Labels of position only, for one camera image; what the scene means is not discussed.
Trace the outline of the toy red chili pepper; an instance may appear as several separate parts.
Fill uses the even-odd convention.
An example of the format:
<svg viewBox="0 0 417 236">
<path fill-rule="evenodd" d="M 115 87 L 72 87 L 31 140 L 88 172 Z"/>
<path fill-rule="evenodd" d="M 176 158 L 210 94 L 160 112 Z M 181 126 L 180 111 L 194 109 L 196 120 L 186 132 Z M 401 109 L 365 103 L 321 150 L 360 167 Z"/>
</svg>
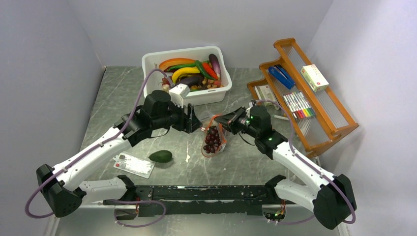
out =
<svg viewBox="0 0 417 236">
<path fill-rule="evenodd" d="M 202 66 L 205 69 L 205 71 L 214 79 L 214 80 L 218 80 L 219 77 L 216 74 L 216 72 L 212 69 L 212 67 L 210 66 L 209 63 L 207 62 L 202 62 Z"/>
</svg>

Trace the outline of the white plastic bin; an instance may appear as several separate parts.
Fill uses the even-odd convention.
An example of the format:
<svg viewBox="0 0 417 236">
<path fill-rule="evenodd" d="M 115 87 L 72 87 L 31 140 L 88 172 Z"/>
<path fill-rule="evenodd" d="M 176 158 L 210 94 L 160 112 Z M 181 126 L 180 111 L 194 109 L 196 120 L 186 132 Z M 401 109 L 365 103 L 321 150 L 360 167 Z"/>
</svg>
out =
<svg viewBox="0 0 417 236">
<path fill-rule="evenodd" d="M 220 63 L 221 78 L 219 78 L 218 80 L 214 80 L 205 71 L 202 64 L 200 63 L 206 60 L 209 61 L 210 54 L 215 54 L 218 57 Z M 217 46 L 204 46 L 148 53 L 142 57 L 142 68 L 144 75 L 148 75 L 152 69 L 159 69 L 158 67 L 161 62 L 173 58 L 194 59 L 196 67 L 200 70 L 199 74 L 204 76 L 204 80 L 198 86 L 190 87 L 190 93 L 187 95 L 185 99 L 186 102 L 192 103 L 193 105 L 220 102 L 224 99 L 226 92 L 232 88 L 231 76 L 226 69 L 223 54 L 220 48 Z M 172 81 L 173 73 L 164 73 L 166 74 L 165 76 L 160 72 L 155 72 L 150 76 L 144 88 L 144 96 L 151 94 L 155 90 L 163 90 L 165 92 L 168 92 L 169 89 L 175 86 L 175 83 L 173 83 Z M 181 75 L 178 80 L 192 75 L 195 74 Z M 163 77 L 166 77 L 170 80 L 170 88 L 162 87 L 161 79 Z"/>
</svg>

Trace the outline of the toy orange papaya slice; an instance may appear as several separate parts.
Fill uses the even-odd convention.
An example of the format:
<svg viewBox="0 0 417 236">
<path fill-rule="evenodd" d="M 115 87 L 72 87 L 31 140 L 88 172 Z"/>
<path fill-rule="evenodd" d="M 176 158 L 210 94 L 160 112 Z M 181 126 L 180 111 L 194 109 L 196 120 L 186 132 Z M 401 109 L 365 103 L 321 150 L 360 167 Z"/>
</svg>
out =
<svg viewBox="0 0 417 236">
<path fill-rule="evenodd" d="M 188 58 L 173 58 L 168 59 L 159 64 L 159 69 L 161 70 L 167 70 L 169 67 L 176 66 L 176 65 L 182 65 L 182 64 L 191 64 L 194 63 L 194 59 L 188 59 Z"/>
</svg>

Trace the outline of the small white box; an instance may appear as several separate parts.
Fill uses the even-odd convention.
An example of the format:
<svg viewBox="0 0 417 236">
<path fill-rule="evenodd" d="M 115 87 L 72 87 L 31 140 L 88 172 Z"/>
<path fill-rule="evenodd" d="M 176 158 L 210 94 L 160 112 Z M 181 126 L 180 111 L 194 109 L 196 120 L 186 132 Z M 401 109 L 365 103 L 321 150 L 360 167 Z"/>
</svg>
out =
<svg viewBox="0 0 417 236">
<path fill-rule="evenodd" d="M 265 100 L 264 105 L 275 105 L 271 101 L 276 102 L 276 97 L 268 85 L 258 86 L 258 91 L 262 96 L 261 100 Z"/>
</svg>

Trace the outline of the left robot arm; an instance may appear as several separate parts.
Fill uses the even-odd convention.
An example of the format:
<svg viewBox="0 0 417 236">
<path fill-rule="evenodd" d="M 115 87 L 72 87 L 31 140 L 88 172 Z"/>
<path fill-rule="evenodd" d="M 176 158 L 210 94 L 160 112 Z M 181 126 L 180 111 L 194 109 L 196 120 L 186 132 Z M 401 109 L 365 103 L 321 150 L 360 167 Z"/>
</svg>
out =
<svg viewBox="0 0 417 236">
<path fill-rule="evenodd" d="M 155 90 L 80 153 L 55 166 L 40 166 L 36 171 L 39 191 L 52 214 L 65 217 L 81 205 L 101 200 L 125 205 L 135 202 L 137 188 L 127 176 L 90 182 L 86 179 L 104 161 L 152 138 L 154 130 L 173 128 L 192 133 L 199 129 L 201 122 L 193 105 L 185 102 L 189 92 L 183 85 L 167 92 Z"/>
</svg>

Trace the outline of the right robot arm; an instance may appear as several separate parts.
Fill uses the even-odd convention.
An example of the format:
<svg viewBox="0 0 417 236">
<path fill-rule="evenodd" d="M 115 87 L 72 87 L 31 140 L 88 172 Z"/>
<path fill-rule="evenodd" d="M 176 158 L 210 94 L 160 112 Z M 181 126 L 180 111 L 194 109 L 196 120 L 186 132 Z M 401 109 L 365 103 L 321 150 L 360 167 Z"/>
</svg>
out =
<svg viewBox="0 0 417 236">
<path fill-rule="evenodd" d="M 303 184 L 287 178 L 274 181 L 265 191 L 266 199 L 276 204 L 287 200 L 312 212 L 327 229 L 356 222 L 356 200 L 350 179 L 325 170 L 297 151 L 291 139 L 276 131 L 265 106 L 241 107 L 214 119 L 232 134 L 245 133 L 254 138 L 256 148 L 271 160 L 295 174 Z"/>
</svg>

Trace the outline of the toy yellow banana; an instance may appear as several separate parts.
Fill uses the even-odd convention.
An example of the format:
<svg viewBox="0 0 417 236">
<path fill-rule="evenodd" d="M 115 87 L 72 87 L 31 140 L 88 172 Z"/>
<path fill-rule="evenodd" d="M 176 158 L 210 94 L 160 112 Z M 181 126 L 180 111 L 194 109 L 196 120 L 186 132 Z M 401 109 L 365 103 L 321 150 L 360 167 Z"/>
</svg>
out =
<svg viewBox="0 0 417 236">
<path fill-rule="evenodd" d="M 199 74 L 200 70 L 197 67 L 184 67 L 175 71 L 172 75 L 173 83 L 176 83 L 181 75 L 184 74 Z"/>
</svg>

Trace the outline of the toy green avocado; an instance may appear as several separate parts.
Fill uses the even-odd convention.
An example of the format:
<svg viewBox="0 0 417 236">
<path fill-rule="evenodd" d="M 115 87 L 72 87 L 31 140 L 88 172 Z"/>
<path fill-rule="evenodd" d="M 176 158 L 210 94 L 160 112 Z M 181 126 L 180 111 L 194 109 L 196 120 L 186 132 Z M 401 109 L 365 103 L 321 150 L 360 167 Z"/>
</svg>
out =
<svg viewBox="0 0 417 236">
<path fill-rule="evenodd" d="M 173 160 L 173 154 L 168 150 L 159 150 L 152 153 L 149 159 L 156 163 L 168 163 Z"/>
</svg>

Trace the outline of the white red box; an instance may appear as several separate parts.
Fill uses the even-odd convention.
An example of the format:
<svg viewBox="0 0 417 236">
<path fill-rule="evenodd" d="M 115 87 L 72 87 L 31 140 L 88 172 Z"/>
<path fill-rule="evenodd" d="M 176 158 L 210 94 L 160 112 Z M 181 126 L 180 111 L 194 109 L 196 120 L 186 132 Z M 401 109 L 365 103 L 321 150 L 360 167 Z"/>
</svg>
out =
<svg viewBox="0 0 417 236">
<path fill-rule="evenodd" d="M 303 66 L 300 73 L 314 92 L 325 90 L 329 86 L 328 81 L 315 64 Z"/>
</svg>

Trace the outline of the wooden shelf rack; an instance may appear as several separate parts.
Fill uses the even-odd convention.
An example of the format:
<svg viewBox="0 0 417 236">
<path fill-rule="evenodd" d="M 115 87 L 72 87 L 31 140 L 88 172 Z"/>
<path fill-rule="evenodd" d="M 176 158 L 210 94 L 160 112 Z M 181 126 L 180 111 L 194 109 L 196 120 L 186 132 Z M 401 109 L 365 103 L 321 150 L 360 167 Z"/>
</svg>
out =
<svg viewBox="0 0 417 236">
<path fill-rule="evenodd" d="M 257 86 L 269 86 L 276 100 L 287 112 L 290 109 L 285 104 L 283 96 L 299 91 L 308 101 L 315 115 L 299 119 L 290 115 L 289 119 L 295 123 L 296 134 L 304 146 L 307 156 L 309 158 L 320 156 L 358 128 L 359 124 L 355 122 L 331 88 L 317 92 L 312 90 L 300 72 L 302 67 L 310 65 L 311 61 L 294 38 L 277 40 L 274 47 L 280 57 L 273 61 L 261 63 L 259 69 L 264 77 L 249 82 L 247 87 L 252 97 L 259 99 L 259 94 L 255 88 Z M 287 89 L 269 73 L 268 68 L 274 65 L 283 66 L 289 73 L 295 81 L 295 86 L 292 89 Z"/>
</svg>

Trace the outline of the toy red grapes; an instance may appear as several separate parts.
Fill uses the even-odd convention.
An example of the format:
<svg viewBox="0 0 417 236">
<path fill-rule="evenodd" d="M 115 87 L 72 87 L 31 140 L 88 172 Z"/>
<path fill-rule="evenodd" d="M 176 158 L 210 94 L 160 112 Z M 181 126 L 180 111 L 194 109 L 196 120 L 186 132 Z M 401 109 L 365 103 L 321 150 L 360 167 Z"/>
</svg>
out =
<svg viewBox="0 0 417 236">
<path fill-rule="evenodd" d="M 161 79 L 161 84 L 162 84 L 163 88 L 170 88 L 171 87 L 170 80 L 166 77 L 163 77 Z"/>
</svg>

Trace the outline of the toy dark grapes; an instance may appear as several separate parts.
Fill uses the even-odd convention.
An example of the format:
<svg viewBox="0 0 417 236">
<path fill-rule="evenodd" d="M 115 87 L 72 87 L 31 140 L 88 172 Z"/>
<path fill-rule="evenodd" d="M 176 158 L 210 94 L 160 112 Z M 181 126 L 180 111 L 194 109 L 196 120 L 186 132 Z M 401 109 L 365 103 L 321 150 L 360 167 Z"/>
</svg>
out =
<svg viewBox="0 0 417 236">
<path fill-rule="evenodd" d="M 211 126 L 206 132 L 203 151 L 207 154 L 214 154 L 220 150 L 220 135 L 216 126 Z"/>
</svg>

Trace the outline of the flat clear packet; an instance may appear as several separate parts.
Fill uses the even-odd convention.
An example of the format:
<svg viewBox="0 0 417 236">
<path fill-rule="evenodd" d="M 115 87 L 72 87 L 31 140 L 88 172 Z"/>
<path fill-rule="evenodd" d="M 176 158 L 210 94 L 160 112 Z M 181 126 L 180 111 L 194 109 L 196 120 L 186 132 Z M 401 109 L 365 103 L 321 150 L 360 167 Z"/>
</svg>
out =
<svg viewBox="0 0 417 236">
<path fill-rule="evenodd" d="M 122 152 L 115 157 L 113 167 L 136 176 L 148 179 L 154 169 L 155 162 L 132 156 Z"/>
</svg>

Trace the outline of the clear zip top bag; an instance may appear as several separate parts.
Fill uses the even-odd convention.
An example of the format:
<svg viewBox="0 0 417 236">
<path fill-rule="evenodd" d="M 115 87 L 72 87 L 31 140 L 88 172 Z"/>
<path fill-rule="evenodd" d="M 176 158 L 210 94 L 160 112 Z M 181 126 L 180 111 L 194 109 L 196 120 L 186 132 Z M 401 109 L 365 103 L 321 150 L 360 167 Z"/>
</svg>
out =
<svg viewBox="0 0 417 236">
<path fill-rule="evenodd" d="M 221 153 L 227 144 L 226 135 L 228 131 L 215 120 L 218 116 L 209 111 L 204 111 L 199 116 L 199 120 L 202 123 L 201 130 L 204 132 L 201 153 L 206 158 L 211 158 Z"/>
</svg>

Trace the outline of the blue stapler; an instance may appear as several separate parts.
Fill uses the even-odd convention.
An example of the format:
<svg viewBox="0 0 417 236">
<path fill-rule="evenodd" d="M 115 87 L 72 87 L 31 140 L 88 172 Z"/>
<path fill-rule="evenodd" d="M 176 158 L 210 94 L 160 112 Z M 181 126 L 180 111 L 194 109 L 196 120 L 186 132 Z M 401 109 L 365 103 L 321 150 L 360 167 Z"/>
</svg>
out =
<svg viewBox="0 0 417 236">
<path fill-rule="evenodd" d="M 268 72 L 287 89 L 292 89 L 296 85 L 289 73 L 280 64 L 270 66 Z"/>
</svg>

